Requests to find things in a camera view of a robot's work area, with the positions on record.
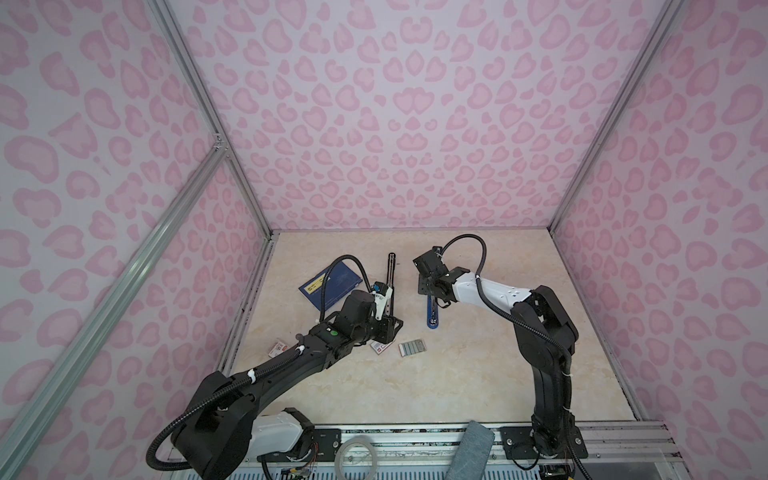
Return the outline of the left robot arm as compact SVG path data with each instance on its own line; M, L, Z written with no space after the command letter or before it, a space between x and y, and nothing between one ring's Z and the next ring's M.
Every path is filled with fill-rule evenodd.
M273 415L264 411L354 348L392 342L403 326L387 311L392 295L381 282L369 291L354 290L340 311L278 356L231 376L216 371L205 377L185 411L153 440L147 464L158 471L191 469L203 479L225 479L248 456L303 461L316 455L315 426L304 414L293 407Z

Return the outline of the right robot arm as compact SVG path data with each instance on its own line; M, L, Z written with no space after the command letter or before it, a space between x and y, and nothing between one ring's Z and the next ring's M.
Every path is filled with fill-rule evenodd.
M531 446L545 458L563 452L575 424L571 366L579 332L554 291L544 285L527 289L501 284L463 267L450 269L435 250L413 263L420 294L448 306L485 308L512 323L517 348L533 375Z

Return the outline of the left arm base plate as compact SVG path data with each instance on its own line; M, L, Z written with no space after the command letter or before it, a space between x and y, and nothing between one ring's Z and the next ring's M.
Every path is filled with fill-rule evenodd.
M297 443L286 453L286 458L293 462L331 462L335 460L341 444L340 429L311 428L303 432Z

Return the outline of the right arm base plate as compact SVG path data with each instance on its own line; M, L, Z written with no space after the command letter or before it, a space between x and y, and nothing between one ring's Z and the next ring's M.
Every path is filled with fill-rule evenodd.
M579 460L587 459L589 453L586 441L578 427L572 426L561 439L559 446L548 448L541 453L532 436L533 428L524 426L503 426L499 428L502 447L507 460L564 460L576 456Z

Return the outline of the red white staple box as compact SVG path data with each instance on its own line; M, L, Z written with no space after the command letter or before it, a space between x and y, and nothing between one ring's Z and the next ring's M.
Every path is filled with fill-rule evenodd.
M374 350L374 352L377 355L381 355L384 351L386 351L390 346L392 345L391 342L389 343L381 343L378 341L371 341L370 347Z

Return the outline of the silver staple tray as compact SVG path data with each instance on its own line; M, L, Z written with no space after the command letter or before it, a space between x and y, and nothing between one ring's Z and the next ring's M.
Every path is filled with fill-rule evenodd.
M408 357L424 353L427 348L422 339L416 339L399 344L398 350L402 357Z

